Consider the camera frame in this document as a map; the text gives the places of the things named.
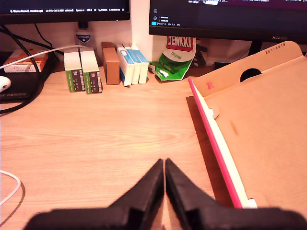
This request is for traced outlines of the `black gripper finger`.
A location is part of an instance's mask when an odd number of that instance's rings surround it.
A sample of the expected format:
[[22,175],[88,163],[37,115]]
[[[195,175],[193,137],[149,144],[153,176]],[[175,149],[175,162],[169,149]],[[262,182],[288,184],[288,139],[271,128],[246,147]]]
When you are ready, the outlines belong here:
[[158,161],[147,173],[109,207],[119,208],[123,222],[117,230],[149,230],[164,198],[163,160]]
[[208,230],[203,211],[218,203],[197,187],[170,159],[165,161],[166,193],[184,230]]

